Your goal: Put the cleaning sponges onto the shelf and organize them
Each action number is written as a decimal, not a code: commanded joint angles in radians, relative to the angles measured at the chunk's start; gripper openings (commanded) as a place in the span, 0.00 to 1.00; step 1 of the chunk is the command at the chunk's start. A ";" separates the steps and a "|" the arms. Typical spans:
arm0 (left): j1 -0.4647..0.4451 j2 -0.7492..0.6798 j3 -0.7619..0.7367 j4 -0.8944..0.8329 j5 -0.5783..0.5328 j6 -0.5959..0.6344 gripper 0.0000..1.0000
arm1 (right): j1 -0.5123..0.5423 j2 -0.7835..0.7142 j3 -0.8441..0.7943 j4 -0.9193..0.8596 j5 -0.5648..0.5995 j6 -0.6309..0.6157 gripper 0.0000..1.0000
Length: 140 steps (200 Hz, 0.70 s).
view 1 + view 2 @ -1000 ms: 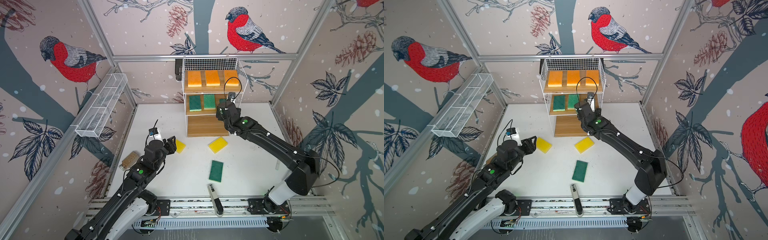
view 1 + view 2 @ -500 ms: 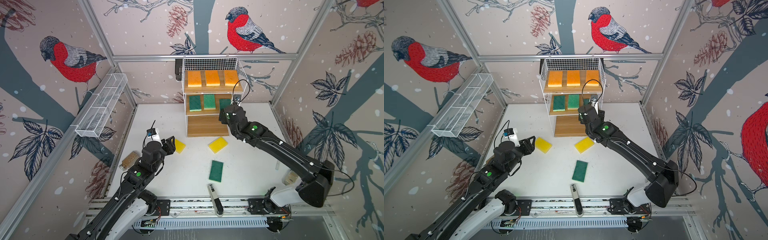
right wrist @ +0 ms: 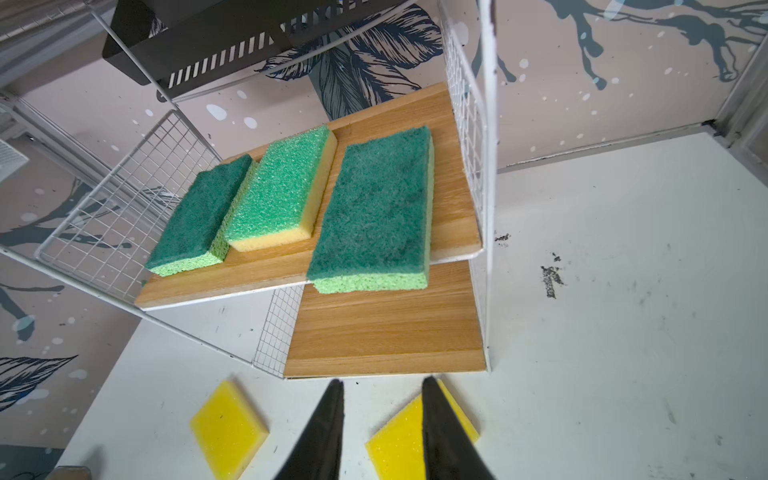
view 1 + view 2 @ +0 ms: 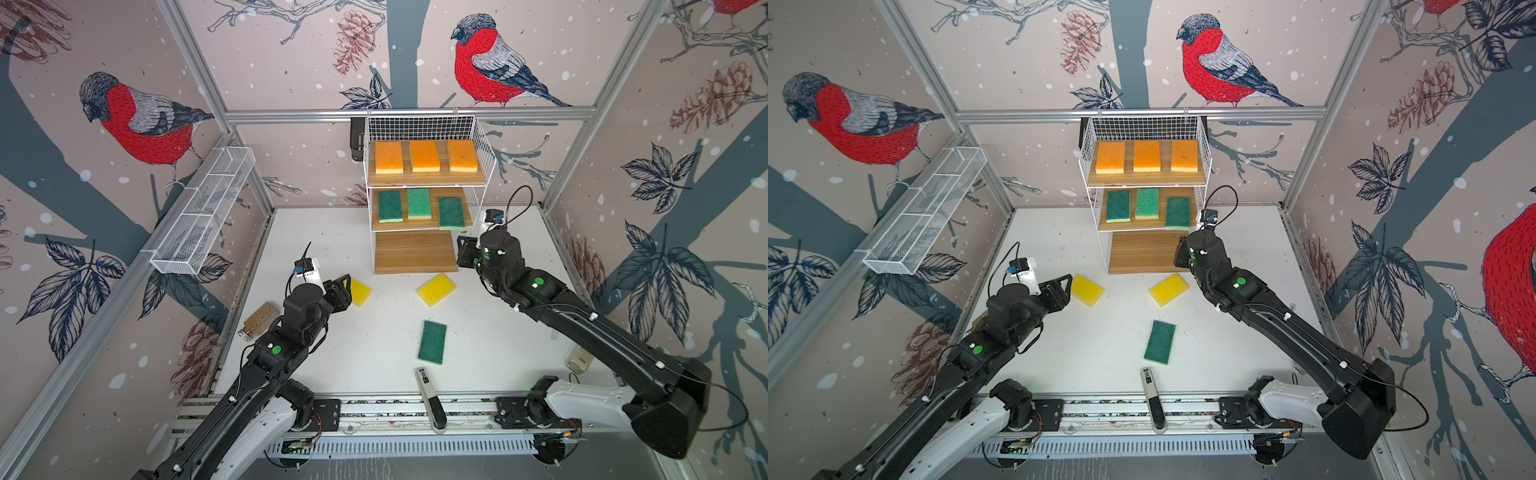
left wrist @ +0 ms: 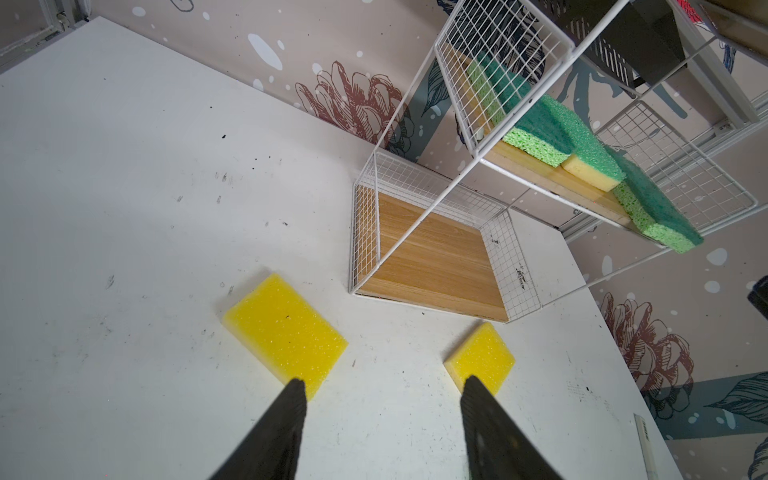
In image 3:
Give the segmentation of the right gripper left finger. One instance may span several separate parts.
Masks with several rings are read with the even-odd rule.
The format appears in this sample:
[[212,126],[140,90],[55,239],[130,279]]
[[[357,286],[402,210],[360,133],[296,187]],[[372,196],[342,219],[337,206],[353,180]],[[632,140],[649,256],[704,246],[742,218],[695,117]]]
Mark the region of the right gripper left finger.
[[328,384],[276,479],[339,478],[344,425],[344,385]]

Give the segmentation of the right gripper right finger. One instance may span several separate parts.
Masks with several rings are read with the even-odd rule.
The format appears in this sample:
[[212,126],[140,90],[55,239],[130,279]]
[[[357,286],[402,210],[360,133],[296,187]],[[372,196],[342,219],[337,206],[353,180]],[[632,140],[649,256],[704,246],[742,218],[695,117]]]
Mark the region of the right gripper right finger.
[[427,479],[494,479],[438,380],[422,383],[422,444]]

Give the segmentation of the light green sponge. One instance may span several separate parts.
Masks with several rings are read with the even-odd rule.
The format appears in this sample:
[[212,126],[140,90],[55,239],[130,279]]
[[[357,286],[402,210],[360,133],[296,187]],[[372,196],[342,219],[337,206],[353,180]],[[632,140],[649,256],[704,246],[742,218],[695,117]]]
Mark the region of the light green sponge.
[[309,239],[336,148],[326,125],[272,143],[235,198],[228,244],[250,252]]

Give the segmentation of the dark green sponge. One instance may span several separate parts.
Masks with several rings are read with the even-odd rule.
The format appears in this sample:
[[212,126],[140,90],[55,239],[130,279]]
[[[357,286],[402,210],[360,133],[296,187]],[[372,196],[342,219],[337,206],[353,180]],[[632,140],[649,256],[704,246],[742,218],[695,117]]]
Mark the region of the dark green sponge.
[[168,277],[224,261],[229,212],[252,166],[252,158],[244,155],[197,175],[148,257],[151,273]]
[[434,167],[426,126],[346,148],[307,272],[319,293],[427,287]]

